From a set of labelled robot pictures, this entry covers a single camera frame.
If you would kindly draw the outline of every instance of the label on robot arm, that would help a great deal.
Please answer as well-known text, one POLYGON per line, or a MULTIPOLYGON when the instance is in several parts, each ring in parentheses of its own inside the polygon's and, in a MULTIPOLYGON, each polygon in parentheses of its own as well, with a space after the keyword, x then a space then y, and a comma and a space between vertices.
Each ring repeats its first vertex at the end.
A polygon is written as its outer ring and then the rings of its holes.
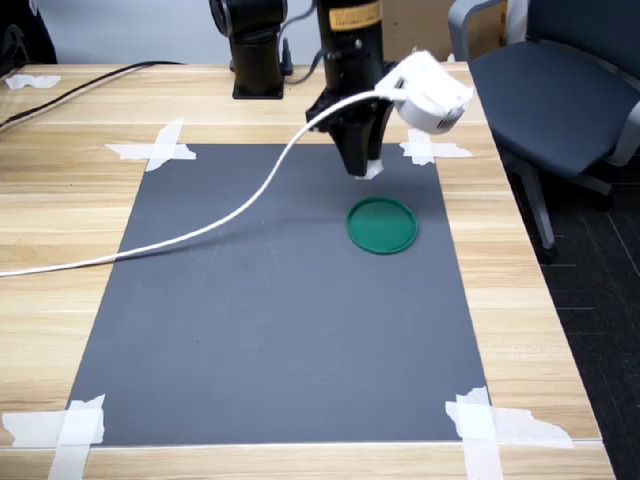
POLYGON ((380 0, 360 7, 332 8, 329 22, 334 32, 346 32, 370 27, 382 20, 380 0))

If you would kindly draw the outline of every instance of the green plastic lid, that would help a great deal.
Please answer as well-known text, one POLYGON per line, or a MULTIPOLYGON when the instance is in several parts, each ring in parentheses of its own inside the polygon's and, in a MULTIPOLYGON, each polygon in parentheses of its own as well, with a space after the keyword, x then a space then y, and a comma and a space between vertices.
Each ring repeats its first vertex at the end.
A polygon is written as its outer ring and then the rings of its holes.
POLYGON ((356 203, 347 217, 349 237, 376 255, 405 251, 418 236, 418 222, 409 208, 392 198, 372 197, 356 203))

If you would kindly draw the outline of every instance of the white wall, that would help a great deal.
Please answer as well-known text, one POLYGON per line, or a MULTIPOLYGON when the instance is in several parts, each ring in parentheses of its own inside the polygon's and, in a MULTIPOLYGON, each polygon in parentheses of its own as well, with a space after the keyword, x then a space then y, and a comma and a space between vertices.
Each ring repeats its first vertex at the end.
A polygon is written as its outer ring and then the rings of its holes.
MULTIPOLYGON (((228 40, 217 30, 209 0, 37 0, 60 63, 171 60, 228 64, 228 40)), ((310 0, 289 0, 289 18, 310 0)), ((309 64, 320 48, 315 14, 287 28, 294 63, 309 64)))

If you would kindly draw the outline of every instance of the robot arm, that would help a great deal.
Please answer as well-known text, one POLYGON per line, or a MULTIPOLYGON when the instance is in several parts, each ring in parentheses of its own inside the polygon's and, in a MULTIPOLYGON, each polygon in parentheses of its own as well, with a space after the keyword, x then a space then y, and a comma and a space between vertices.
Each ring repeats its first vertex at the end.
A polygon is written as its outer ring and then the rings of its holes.
MULTIPOLYGON (((286 0, 210 0, 220 31, 229 37, 236 71, 235 98, 282 97, 283 65, 277 35, 286 17, 286 0)), ((354 94, 402 88, 396 101, 400 116, 428 133, 444 133, 464 113, 472 90, 451 77, 427 52, 399 65, 385 63, 381 0, 318 0, 318 24, 327 86, 307 110, 307 121, 354 94)), ((394 104, 371 99, 322 120, 316 130, 331 135, 347 173, 367 174, 380 158, 394 104)))

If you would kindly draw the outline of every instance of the floor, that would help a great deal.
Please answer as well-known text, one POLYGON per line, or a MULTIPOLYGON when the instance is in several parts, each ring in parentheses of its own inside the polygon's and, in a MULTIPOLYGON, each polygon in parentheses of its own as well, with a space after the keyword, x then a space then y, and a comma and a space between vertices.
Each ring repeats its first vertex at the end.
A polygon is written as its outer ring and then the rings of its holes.
MULTIPOLYGON (((640 157, 624 169, 599 168, 614 206, 552 178, 542 184, 559 256, 542 266, 593 405, 616 477, 640 479, 640 157)), ((523 209, 534 245, 539 241, 523 209)))

